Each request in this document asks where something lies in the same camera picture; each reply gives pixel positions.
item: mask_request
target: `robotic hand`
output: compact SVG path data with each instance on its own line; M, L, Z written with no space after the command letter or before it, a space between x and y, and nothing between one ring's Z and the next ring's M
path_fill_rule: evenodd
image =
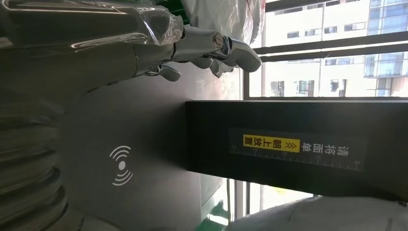
M192 26L185 26L183 37L174 43L168 55L161 57L147 56L146 49L165 50L165 47L151 47L150 45L135 46L140 65L138 75L156 76L161 75L169 81L177 81L180 73L172 68L167 62L186 63L191 62L201 69L211 68L213 73L219 69L215 60L222 61L228 66L239 66L244 71L254 72L260 65L258 55L247 44L222 36L211 30L203 30Z

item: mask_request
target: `wireless symbol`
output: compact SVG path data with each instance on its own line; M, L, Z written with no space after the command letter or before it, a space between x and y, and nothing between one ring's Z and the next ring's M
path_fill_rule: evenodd
M114 186L122 186L133 177L133 173L131 173L127 169L125 170L126 162L123 160L124 158L128 157L127 155L129 154L129 151L130 147L119 146L115 148L109 155L110 158L114 159L116 162L119 162L118 168L121 171L120 174L116 175L117 178L115 178L115 181L112 183Z

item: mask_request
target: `glass window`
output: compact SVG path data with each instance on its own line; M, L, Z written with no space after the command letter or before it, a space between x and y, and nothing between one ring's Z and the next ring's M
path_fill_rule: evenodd
M353 23L344 26L344 31L362 30L366 28L366 23Z
M390 28L390 29L383 29L382 33L383 34L388 34L388 33L395 33L395 32L403 32L406 31L407 27L394 27L394 28Z
M352 31L353 30L353 24L347 24L344 26L344 31Z
M275 81L270 83L271 96L283 97L285 93L285 81Z
M366 23L353 23L353 30L362 30L366 28Z
M285 14L285 13L294 13L294 12L299 12L299 11L302 11L302 10L303 10L303 7L297 7L297 8L287 9L287 10L283 10L283 11L276 11L275 15Z
M391 89L391 78L378 78L377 79L377 89Z
M355 57L355 58L351 58L352 60L352 64L363 64L364 63L364 57Z
M379 61L378 76L401 76L402 60Z
M385 0L385 4L395 4L395 3L403 3L403 2L408 2L407 0Z
M375 96L378 96L378 97L391 96L391 90L377 90Z
M325 65L326 66L336 65L336 59L326 59Z
M326 3L326 6L334 6L340 4L340 1L329 1Z
M386 6L384 8L384 17L402 15L402 14L407 14L407 13L408 13L408 4L392 5L392 6Z
M330 26L324 28L324 33L325 34L331 34L331 33L336 33L337 32L337 26Z
M344 65L344 64L350 64L350 63L351 63L350 58L337 59L337 65Z
M314 5L307 6L307 9L312 10L312 9L322 8L322 7L323 7L323 3L319 3L319 4L314 4Z
M407 22L408 22L407 15L387 17L387 18L383 18L382 20L382 28L387 29L387 28L395 28L395 27L401 27L401 28L404 27L405 30L407 30Z
M299 31L289 32L288 33L288 39L297 38L297 37L299 37Z
M321 34L321 29L306 30L305 36L313 36Z
M373 77L375 74L375 63L365 63L364 77Z
M370 19L369 30L378 30L380 28L380 19Z
M381 6L381 0L371 0L370 1L370 7L377 7Z
M370 9L370 19L381 18L382 17L382 8L372 8Z
M380 60L396 60L396 59L404 59L404 53L403 52L396 52L396 53L386 53L386 54L380 54Z

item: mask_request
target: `window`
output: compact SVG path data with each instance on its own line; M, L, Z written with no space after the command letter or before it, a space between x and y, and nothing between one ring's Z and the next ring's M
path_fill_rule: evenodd
M366 23L353 23L344 26L344 31L363 30L366 28Z
M392 78L378 78L374 82L374 86L371 86L367 89L367 92L371 92L372 95L370 96L377 96L377 97L388 97L391 96L391 88L392 88Z
M326 66L336 65L336 59L326 59L325 65Z
M364 77L374 77L375 74L375 62L365 63Z
M329 1L326 3L326 6L334 6L340 4L340 1Z
M299 81L299 93L305 93L307 91L307 81Z
M405 28L403 31L407 30L407 22L408 16L407 15L400 15L400 16L393 16L383 18L382 20L382 28L396 28L396 27L403 27Z
M288 39L297 38L297 37L299 37L299 31L289 32L288 33Z
M321 34L321 29L306 30L305 36L313 36Z
M337 59L337 65L351 64L350 58Z
M407 2L407 0L385 0L386 5L395 4L395 3L403 3Z
M399 4L384 7L384 17L396 16L408 13L408 4Z
M283 97L285 94L285 82L284 81L271 82L270 89L272 91L271 96Z
M372 19L369 21L369 30L378 30L380 28L380 20Z
M336 33L337 32L337 26L330 26L324 28L324 33L325 34L331 34L331 33Z
M337 58L337 59L326 59L325 65L347 65L347 64L362 64L364 63L364 57L352 57L352 58Z
M404 53L403 52L396 52L396 53L385 53L385 54L380 54L380 60L400 60L404 59Z
M379 61L378 76L401 76L402 60L395 61Z
M299 11L302 11L302 10L303 10L303 7L297 7L297 8L287 9L287 10L284 10L284 11L276 11L275 15L285 14L285 13L294 13L294 12L299 12Z
M381 6L381 0L371 0L370 1L370 7L377 7Z
M381 18L383 13L383 9L382 8L372 8L370 9L370 19L373 18Z
M314 5L309 5L306 8L308 10L312 10L312 9L316 9L316 8L322 8L323 7L323 3L319 3L319 4L314 4Z
M298 82L298 96L309 96L313 97L314 94L314 88L315 88L315 81L314 80L301 80Z

